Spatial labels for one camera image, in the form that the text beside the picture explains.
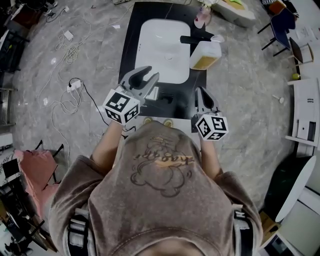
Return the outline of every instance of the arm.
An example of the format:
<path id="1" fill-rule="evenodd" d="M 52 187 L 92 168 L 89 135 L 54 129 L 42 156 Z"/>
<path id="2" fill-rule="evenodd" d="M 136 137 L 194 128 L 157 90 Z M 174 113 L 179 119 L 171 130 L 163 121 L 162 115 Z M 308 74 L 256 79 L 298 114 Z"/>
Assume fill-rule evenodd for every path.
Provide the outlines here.
<path id="1" fill-rule="evenodd" d="M 114 165 L 122 131 L 123 125 L 111 121 L 91 155 L 91 159 L 99 166 L 102 171 L 101 174 L 104 176 L 107 175 Z"/>
<path id="2" fill-rule="evenodd" d="M 202 169 L 210 179 L 214 180 L 218 175 L 223 173 L 215 145 L 212 141 L 203 140 L 201 137 L 200 144 Z"/>

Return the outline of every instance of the gray t-shirt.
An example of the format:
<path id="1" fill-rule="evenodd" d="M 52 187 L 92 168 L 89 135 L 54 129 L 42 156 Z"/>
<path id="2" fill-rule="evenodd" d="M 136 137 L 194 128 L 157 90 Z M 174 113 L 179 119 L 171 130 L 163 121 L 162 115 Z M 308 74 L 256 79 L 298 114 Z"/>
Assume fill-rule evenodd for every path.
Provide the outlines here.
<path id="1" fill-rule="evenodd" d="M 127 138 L 120 159 L 106 175 L 79 156 L 53 198 L 50 235 L 63 253 L 63 233 L 75 208 L 87 204 L 97 255 L 135 255 L 166 238 L 195 244 L 208 256 L 234 255 L 232 203 L 262 227 L 257 209 L 233 172 L 211 180 L 200 152 L 182 131 L 159 122 Z"/>

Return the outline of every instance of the cable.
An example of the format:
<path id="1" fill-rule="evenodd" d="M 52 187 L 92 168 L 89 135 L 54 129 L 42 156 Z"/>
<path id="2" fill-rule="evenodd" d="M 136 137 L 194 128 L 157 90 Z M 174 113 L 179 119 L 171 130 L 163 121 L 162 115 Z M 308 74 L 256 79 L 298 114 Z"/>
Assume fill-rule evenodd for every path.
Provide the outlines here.
<path id="1" fill-rule="evenodd" d="M 45 7 L 46 4 L 47 4 L 47 0 L 43 0 L 43 1 L 42 1 L 42 2 L 43 2 L 43 5 L 42 5 L 40 8 L 34 8 L 34 7 L 30 7 L 30 6 L 29 6 L 29 3 L 26 3 L 26 2 L 23 2 L 23 1 L 20 1 L 20 2 L 23 3 L 23 4 L 25 4 L 29 9 L 34 10 L 34 11 L 38 11 L 38 10 L 42 9 L 42 8 Z"/>
<path id="2" fill-rule="evenodd" d="M 62 12 L 65 10 L 66 8 L 63 8 L 60 13 L 57 15 L 56 13 L 50 13 L 46 18 L 45 18 L 45 22 L 46 23 L 50 23 L 50 22 L 54 22 L 61 14 Z"/>
<path id="3" fill-rule="evenodd" d="M 78 16 L 73 16 L 73 17 L 71 17 L 71 18 L 80 17 L 81 19 L 83 19 L 83 20 L 89 25 L 89 33 L 88 33 L 88 35 L 87 35 L 84 39 L 82 39 L 81 41 L 75 42 L 75 43 L 71 43 L 71 44 L 68 46 L 68 48 L 66 49 L 65 53 L 63 54 L 63 57 L 62 57 L 61 60 L 54 66 L 54 68 L 52 69 L 52 72 L 51 72 L 51 74 L 50 74 L 50 76 L 49 76 L 48 81 L 47 81 L 46 84 L 43 86 L 43 88 L 40 90 L 40 93 L 39 93 L 38 96 L 37 96 L 37 101 L 38 101 L 38 104 L 40 105 L 41 108 L 48 108 L 48 107 L 51 107 L 51 106 L 52 106 L 52 110 L 51 110 L 51 123 L 52 123 L 52 126 L 53 126 L 53 128 L 63 137 L 63 139 L 66 141 L 66 143 L 67 143 L 67 145 L 68 145 L 68 154 L 67 154 L 67 164 L 68 164 L 68 168 L 69 168 L 69 158 L 70 158 L 70 144 L 68 143 L 66 137 L 65 137 L 65 136 L 58 130 L 58 128 L 55 126 L 54 119 L 53 119 L 53 113 L 54 113 L 55 107 L 56 107 L 57 105 L 60 105 L 62 111 L 63 111 L 66 115 L 72 115 L 72 114 L 76 113 L 76 112 L 78 111 L 78 109 L 79 109 L 79 106 L 80 106 L 81 102 L 82 102 L 82 100 L 81 100 L 81 92 L 82 92 L 83 87 L 84 87 L 86 93 L 87 93 L 87 94 L 89 95 L 89 97 L 92 99 L 95 107 L 97 108 L 97 110 L 98 110 L 98 112 L 99 112 L 99 114 L 100 114 L 103 122 L 104 122 L 106 125 L 108 125 L 108 124 L 106 123 L 106 121 L 104 120 L 103 116 L 101 115 L 101 113 L 100 113 L 100 111 L 99 111 L 99 108 L 98 108 L 96 102 L 95 102 L 94 99 L 91 97 L 91 95 L 88 93 L 87 88 L 86 88 L 84 82 L 83 82 L 81 79 L 79 79 L 79 78 L 77 78 L 77 79 L 79 79 L 79 80 L 81 81 L 80 93 L 78 93 L 77 89 L 75 90 L 76 93 L 77 93 L 78 98 L 74 97 L 74 95 L 70 92 L 70 95 L 73 97 L 73 99 L 75 100 L 76 104 L 72 103 L 72 101 L 70 101 L 70 100 L 62 101 L 62 98 L 63 98 L 64 94 L 66 93 L 66 91 L 63 92 L 63 94 L 61 95 L 60 101 L 54 100 L 54 101 L 53 101 L 51 104 L 49 104 L 49 105 L 41 105 L 41 104 L 40 104 L 40 96 L 41 96 L 42 92 L 44 91 L 44 89 L 50 84 L 50 81 L 51 81 L 51 79 L 52 79 L 52 77 L 53 77 L 53 74 L 54 74 L 56 68 L 57 68 L 60 64 L 61 64 L 61 67 L 60 67 L 60 69 L 59 69 L 58 72 L 57 72 L 58 79 L 59 79 L 61 82 L 63 82 L 63 83 L 68 83 L 68 82 L 66 82 L 66 81 L 63 81 L 62 78 L 60 77 L 60 71 L 61 71 L 61 69 L 62 69 L 62 67 L 63 67 L 64 61 L 65 61 L 68 65 L 71 65 L 71 64 L 77 59 L 77 57 L 78 57 L 79 47 L 80 47 L 81 45 L 83 45 L 83 44 L 85 43 L 85 41 L 86 41 L 94 32 L 99 31 L 99 30 L 101 30 L 101 29 L 103 29 L 103 28 L 107 28 L 107 27 L 109 27 L 109 26 L 112 26 L 112 25 L 120 22 L 120 21 L 124 18 L 124 16 L 128 13 L 128 11 L 130 10 L 130 8 L 131 8 L 133 5 L 134 5 L 134 3 L 129 6 L 129 8 L 125 11 L 125 13 L 122 15 L 122 17 L 121 17 L 120 19 L 118 19 L 117 21 L 115 21 L 115 22 L 113 22 L 113 23 L 110 23 L 110 24 L 107 24 L 107 25 L 105 25 L 105 26 L 102 26 L 102 27 L 100 27 L 100 28 L 98 28 L 98 29 L 96 29 L 96 30 L 94 30 L 94 31 L 91 31 L 92 25 L 91 25 L 91 23 L 89 23 L 85 18 L 83 18 L 83 17 L 81 17 L 81 16 L 79 16 L 79 15 L 78 15 Z M 62 28 L 62 25 L 61 25 L 61 22 L 60 22 L 60 18 L 61 18 L 61 16 L 62 16 L 62 13 L 63 13 L 64 10 L 65 10 L 65 9 L 62 9 L 61 12 L 60 12 L 57 16 L 50 15 L 50 17 L 55 17 L 55 18 L 54 18 L 53 20 L 51 20 L 51 21 L 48 21 L 48 17 L 46 18 L 46 22 L 47 22 L 47 23 L 53 22 L 53 21 L 55 21 L 56 19 L 59 18 L 59 25 L 60 25 L 60 28 L 61 28 L 63 34 L 64 34 L 65 32 L 64 32 L 64 30 L 63 30 L 63 28 Z M 66 47 L 66 46 L 67 46 L 67 45 L 64 44 L 64 38 L 62 38 L 62 36 L 60 35 L 60 36 L 59 36 L 59 43 L 58 43 L 57 46 L 56 46 L 56 50 L 59 50 L 59 49 L 61 49 L 61 48 L 64 49 L 64 47 Z M 73 108 L 72 108 L 72 109 L 68 109 L 68 108 L 66 107 L 66 105 L 65 105 L 66 103 L 71 104 Z M 132 129 L 136 130 L 136 127 L 133 126 L 133 127 L 131 127 L 130 129 L 126 129 L 126 131 L 130 131 L 130 130 L 132 130 Z M 126 139 L 126 138 L 128 137 L 127 135 L 121 135 L 121 136 L 122 136 L 124 139 Z"/>
<path id="4" fill-rule="evenodd" d="M 94 103 L 94 105 L 95 105 L 96 109 L 98 110 L 98 112 L 99 112 L 99 114 L 100 114 L 100 116 L 101 116 L 101 118 L 102 118 L 102 121 L 103 121 L 107 126 L 109 126 L 109 124 L 105 121 L 104 117 L 102 116 L 102 114 L 101 114 L 101 112 L 100 112 L 100 110 L 99 110 L 99 108 L 98 108 L 98 106 L 97 106 L 97 104 L 96 104 L 96 102 L 95 102 L 94 98 L 92 98 L 92 96 L 91 96 L 91 95 L 90 95 L 90 93 L 88 92 L 87 87 L 86 87 L 86 85 L 85 85 L 84 81 L 82 81 L 80 78 L 74 77 L 74 78 L 71 78 L 71 80 L 69 81 L 69 84 L 71 83 L 71 81 L 72 81 L 73 79 L 78 79 L 78 80 L 80 80 L 80 81 L 81 81 L 81 83 L 82 83 L 82 84 L 83 84 L 83 86 L 84 86 L 84 89 L 85 89 L 86 93 L 89 95 L 89 97 L 90 97 L 90 98 L 91 98 L 91 100 L 93 101 L 93 103 Z M 129 131 L 131 131 L 131 130 L 133 130 L 133 129 L 134 129 L 134 131 L 136 131 L 136 130 L 137 130 L 137 128 L 136 128 L 136 126 L 135 126 L 135 125 L 134 125 L 134 126 L 132 126 L 130 129 L 126 129 L 126 127 L 124 127 L 124 128 L 123 128 L 123 131 L 124 131 L 124 132 L 129 132 Z M 122 134 L 121 134 L 121 136 L 122 136 L 124 139 L 126 139 L 126 138 L 128 137 L 127 135 L 122 135 Z"/>

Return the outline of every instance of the white sink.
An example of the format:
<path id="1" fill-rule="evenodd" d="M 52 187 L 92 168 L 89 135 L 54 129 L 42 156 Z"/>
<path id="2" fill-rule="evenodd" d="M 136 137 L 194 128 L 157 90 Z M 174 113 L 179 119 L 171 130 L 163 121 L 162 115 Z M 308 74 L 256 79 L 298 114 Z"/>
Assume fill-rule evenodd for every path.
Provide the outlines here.
<path id="1" fill-rule="evenodd" d="M 150 19 L 143 23 L 134 68 L 152 66 L 145 81 L 157 72 L 161 83 L 182 84 L 189 78 L 190 44 L 180 43 L 181 36 L 190 36 L 190 27 L 182 21 Z"/>

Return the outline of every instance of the black countertop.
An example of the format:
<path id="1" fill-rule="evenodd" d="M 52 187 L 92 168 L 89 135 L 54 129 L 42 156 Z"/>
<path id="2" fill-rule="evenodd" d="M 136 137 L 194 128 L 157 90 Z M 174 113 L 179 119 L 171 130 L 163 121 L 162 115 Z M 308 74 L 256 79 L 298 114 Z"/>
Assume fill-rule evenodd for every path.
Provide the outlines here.
<path id="1" fill-rule="evenodd" d="M 193 36 L 197 31 L 205 31 L 204 26 L 198 29 L 194 25 L 198 10 L 198 7 L 175 3 L 136 2 L 126 32 L 118 82 L 127 72 L 135 69 L 140 30 L 144 22 L 151 19 L 182 21 L 190 26 Z M 190 55 L 195 48 L 195 44 L 190 45 Z M 199 86 L 207 86 L 207 71 L 190 69 L 189 78 L 184 83 L 158 82 L 156 86 L 159 87 L 158 100 L 146 100 L 140 115 L 191 119 L 195 113 L 195 90 Z"/>

